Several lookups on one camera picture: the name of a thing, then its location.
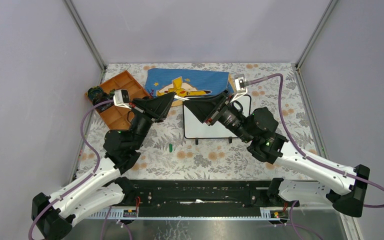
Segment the white whiteboard black frame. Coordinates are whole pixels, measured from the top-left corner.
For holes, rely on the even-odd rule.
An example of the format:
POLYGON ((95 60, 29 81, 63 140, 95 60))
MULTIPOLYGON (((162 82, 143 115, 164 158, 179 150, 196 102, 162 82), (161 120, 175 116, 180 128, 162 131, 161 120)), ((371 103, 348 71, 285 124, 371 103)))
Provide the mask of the white whiteboard black frame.
POLYGON ((190 140, 201 139, 238 139, 238 137, 223 126, 220 122, 216 122, 214 125, 207 125, 201 123, 193 113, 186 108, 183 109, 183 136, 190 140))

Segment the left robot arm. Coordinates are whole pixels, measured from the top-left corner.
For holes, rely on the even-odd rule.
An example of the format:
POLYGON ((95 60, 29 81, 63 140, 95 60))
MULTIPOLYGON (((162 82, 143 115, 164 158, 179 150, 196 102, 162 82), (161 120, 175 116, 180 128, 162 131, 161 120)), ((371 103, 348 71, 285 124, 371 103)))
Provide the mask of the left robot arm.
POLYGON ((33 239, 37 228, 45 240, 61 240, 89 215, 112 205, 132 204, 135 190, 123 175, 136 164, 151 126, 166 119, 175 98, 176 94, 170 92, 154 98, 130 99, 128 92, 121 89, 115 91, 111 100, 94 105, 92 112, 108 104, 129 109, 134 114, 130 127, 106 133, 106 154, 100 157, 94 151, 97 161, 92 169, 50 195, 41 192, 33 198, 28 239, 33 239))

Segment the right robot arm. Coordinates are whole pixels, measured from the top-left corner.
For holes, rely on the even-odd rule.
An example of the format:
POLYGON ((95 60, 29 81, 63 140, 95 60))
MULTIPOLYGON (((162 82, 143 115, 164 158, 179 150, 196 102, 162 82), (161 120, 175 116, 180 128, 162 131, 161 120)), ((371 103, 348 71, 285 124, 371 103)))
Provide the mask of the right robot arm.
POLYGON ((278 121, 267 107, 248 116, 242 105, 231 101, 227 91, 214 96, 194 97, 183 104, 201 123, 221 124, 244 143, 251 156, 262 163, 277 164, 312 178, 313 183, 274 179, 267 191, 273 206, 283 202, 309 201, 331 204, 338 212, 355 218, 363 214, 370 169, 332 162, 301 149, 290 136, 276 132, 278 121))

